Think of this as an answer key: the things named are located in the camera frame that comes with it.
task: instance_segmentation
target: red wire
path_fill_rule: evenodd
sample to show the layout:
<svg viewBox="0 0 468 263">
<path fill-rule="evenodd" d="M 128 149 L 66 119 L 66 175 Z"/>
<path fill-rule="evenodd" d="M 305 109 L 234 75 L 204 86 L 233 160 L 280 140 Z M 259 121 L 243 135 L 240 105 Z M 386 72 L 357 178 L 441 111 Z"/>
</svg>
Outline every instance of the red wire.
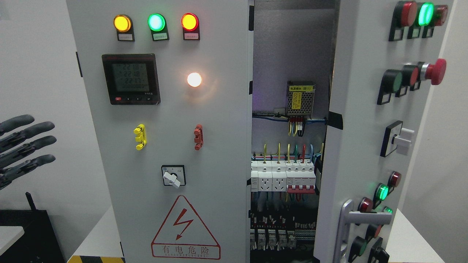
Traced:
<svg viewBox="0 0 468 263">
<path fill-rule="evenodd" d="M 304 163 L 304 159 L 306 158 L 306 145 L 302 146 L 302 163 Z"/>
</svg>

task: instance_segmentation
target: digital power meter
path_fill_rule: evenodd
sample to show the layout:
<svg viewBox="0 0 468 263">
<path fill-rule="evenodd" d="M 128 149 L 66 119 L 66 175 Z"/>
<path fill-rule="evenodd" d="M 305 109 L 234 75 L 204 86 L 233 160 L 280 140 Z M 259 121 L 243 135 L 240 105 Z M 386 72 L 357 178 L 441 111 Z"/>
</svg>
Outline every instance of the digital power meter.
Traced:
<svg viewBox="0 0 468 263">
<path fill-rule="evenodd" d="M 111 104 L 154 105 L 161 102 L 154 54 L 104 54 L 102 64 Z"/>
</svg>

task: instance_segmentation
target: robotic hand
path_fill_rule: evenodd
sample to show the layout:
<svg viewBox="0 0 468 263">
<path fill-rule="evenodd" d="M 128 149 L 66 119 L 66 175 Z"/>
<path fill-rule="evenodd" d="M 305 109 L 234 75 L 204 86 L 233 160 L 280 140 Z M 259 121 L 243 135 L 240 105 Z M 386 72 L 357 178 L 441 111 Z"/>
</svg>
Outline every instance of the robotic hand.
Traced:
<svg viewBox="0 0 468 263">
<path fill-rule="evenodd" d="M 28 125 L 34 121 L 31 115 L 21 115 L 0 123 L 0 137 L 6 132 L 10 132 L 18 127 Z M 43 122 L 22 131 L 14 132 L 5 138 L 0 139 L 0 153 L 3 153 L 26 139 L 32 138 L 40 133 L 52 130 L 55 125 L 52 122 Z M 55 157 L 51 154 L 42 155 L 32 160 L 27 160 L 17 166 L 6 168 L 8 165 L 23 159 L 40 148 L 55 143 L 57 139 L 54 136 L 45 136 L 30 143 L 13 149 L 7 153 L 0 155 L 0 190 L 5 188 L 11 182 L 23 176 L 37 167 L 55 161 Z"/>
</svg>

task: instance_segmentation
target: warning sign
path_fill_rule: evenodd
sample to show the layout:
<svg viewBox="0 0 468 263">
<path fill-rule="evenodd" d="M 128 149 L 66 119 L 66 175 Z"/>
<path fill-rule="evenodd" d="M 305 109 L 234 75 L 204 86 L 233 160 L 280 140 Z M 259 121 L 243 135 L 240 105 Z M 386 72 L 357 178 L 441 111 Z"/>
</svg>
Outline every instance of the warning sign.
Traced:
<svg viewBox="0 0 468 263">
<path fill-rule="evenodd" d="M 221 258 L 221 246 L 195 208 L 179 195 L 151 243 L 154 257 Z"/>
</svg>

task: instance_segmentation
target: yellow wire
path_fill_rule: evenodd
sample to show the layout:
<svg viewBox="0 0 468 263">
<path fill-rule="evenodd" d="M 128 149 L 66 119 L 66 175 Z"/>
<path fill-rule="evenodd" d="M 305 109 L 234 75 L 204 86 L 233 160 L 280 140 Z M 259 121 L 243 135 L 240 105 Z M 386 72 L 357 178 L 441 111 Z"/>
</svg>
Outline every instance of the yellow wire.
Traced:
<svg viewBox="0 0 468 263">
<path fill-rule="evenodd" d="M 263 163 L 266 163 L 266 143 L 263 146 L 263 151 L 264 151 L 264 153 L 263 153 Z"/>
<path fill-rule="evenodd" d="M 279 162 L 279 159 L 281 159 L 280 155 L 281 155 L 281 143 L 278 143 L 278 161 L 276 163 L 280 163 Z"/>
<path fill-rule="evenodd" d="M 288 143 L 288 163 L 291 162 L 291 157 L 289 156 L 289 147 L 291 146 L 291 144 Z"/>
<path fill-rule="evenodd" d="M 293 137 L 296 136 L 298 129 L 299 129 L 299 123 L 296 122 L 296 130 L 294 131 L 294 134 L 292 135 Z"/>
</svg>

